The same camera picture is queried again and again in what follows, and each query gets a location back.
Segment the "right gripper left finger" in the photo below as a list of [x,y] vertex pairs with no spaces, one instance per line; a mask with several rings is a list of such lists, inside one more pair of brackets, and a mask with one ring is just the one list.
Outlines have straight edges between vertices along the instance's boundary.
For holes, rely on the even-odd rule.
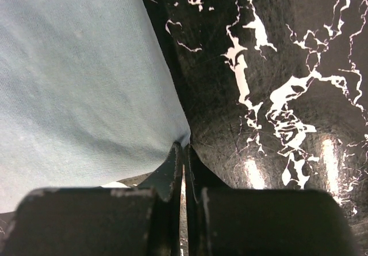
[[43,188],[20,202],[2,255],[179,255],[182,147],[134,188]]

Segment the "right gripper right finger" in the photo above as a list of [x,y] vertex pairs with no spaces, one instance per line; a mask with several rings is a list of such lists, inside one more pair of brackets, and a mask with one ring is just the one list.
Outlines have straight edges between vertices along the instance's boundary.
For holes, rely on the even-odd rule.
[[184,150],[190,255],[358,255],[342,210],[319,190],[234,189]]

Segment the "grey-blue t shirt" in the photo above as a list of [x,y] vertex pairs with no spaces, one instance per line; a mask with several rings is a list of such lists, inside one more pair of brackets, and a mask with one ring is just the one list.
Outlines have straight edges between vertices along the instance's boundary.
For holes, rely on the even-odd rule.
[[189,139],[143,0],[1,0],[1,212],[152,172]]

